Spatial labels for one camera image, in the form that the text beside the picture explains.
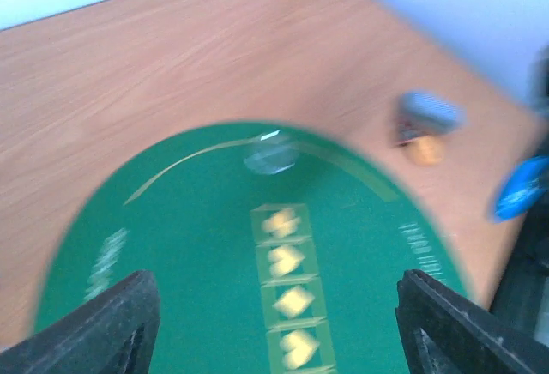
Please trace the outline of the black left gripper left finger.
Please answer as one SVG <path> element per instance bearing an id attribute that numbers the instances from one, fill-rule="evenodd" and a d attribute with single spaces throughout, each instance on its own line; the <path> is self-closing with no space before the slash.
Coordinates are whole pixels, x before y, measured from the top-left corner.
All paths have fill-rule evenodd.
<path id="1" fill-rule="evenodd" d="M 160 325 L 154 275 L 140 270 L 1 353 L 2 373 L 148 373 Z"/>

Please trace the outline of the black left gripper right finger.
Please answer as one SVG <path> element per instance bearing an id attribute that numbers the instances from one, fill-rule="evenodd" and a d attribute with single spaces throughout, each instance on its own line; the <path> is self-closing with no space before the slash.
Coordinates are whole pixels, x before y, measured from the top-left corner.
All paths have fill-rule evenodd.
<path id="1" fill-rule="evenodd" d="M 396 321 L 411 373 L 547 373 L 548 347 L 417 269 L 397 283 Z"/>

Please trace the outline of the blue small blind button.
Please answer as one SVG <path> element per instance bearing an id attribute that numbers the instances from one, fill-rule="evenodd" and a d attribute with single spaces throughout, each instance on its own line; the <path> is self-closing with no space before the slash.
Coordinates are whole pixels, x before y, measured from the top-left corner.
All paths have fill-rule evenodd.
<path id="1" fill-rule="evenodd" d="M 521 162 L 500 187 L 493 203 L 496 222 L 527 212 L 548 192 L 548 156 L 538 155 Z"/>

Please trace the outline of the orange big blind button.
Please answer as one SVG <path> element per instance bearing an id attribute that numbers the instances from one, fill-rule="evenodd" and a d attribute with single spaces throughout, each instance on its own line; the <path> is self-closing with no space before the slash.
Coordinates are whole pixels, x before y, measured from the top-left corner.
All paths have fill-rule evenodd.
<path id="1" fill-rule="evenodd" d="M 437 136 L 420 136 L 408 143 L 406 153 L 416 165 L 435 166 L 443 161 L 444 144 Z"/>

